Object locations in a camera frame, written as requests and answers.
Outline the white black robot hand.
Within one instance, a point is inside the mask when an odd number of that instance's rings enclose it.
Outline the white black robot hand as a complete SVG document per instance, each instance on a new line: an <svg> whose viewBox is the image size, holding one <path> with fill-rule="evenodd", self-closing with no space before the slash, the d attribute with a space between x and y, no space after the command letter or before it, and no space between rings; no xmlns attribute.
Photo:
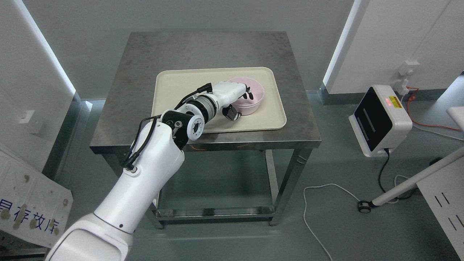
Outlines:
<svg viewBox="0 0 464 261"><path fill-rule="evenodd" d="M254 99L251 88L246 84L222 81L212 87L212 99L214 99L216 105L215 112L217 113L225 108L223 115L230 121L236 121L242 116L231 105L240 97Z"/></svg>

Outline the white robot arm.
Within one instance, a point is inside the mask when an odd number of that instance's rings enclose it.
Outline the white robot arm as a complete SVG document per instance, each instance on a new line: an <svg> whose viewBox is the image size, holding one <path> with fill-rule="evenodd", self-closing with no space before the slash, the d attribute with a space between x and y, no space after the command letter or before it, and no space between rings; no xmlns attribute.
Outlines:
<svg viewBox="0 0 464 261"><path fill-rule="evenodd" d="M146 119L126 155L118 181L96 210L80 218L46 255L47 261L124 261L144 213L179 170L183 147L197 140L223 97L211 83L161 115Z"/></svg>

